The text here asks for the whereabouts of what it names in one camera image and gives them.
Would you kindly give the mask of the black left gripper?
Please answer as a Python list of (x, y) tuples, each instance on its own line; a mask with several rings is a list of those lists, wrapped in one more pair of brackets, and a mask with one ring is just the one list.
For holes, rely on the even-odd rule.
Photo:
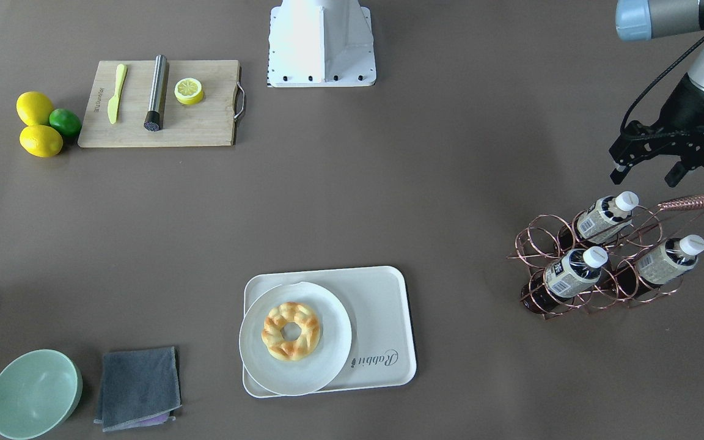
[(628, 166), (659, 155), (679, 156), (664, 178), (668, 187), (675, 188), (690, 173), (690, 167), (704, 166), (704, 91), (684, 76), (656, 122), (629, 122), (609, 153), (616, 163), (610, 173), (616, 186), (628, 175)]

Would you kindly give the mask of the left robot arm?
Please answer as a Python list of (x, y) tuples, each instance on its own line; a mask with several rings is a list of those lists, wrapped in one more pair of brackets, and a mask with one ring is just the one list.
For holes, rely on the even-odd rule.
[(620, 134), (609, 153), (615, 168), (610, 178), (620, 184), (632, 167), (660, 155), (677, 157), (665, 176), (674, 187), (685, 175), (704, 167), (704, 1), (620, 1), (615, 9), (615, 30), (623, 41), (649, 41), (657, 37), (702, 32), (686, 51), (699, 54), (662, 105), (651, 125), (624, 114)]

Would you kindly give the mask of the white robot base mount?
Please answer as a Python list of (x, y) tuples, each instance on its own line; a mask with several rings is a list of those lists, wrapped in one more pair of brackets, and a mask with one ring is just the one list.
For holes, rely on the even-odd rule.
[(377, 80), (372, 15), (358, 1), (283, 1), (270, 11), (270, 87), (367, 87)]

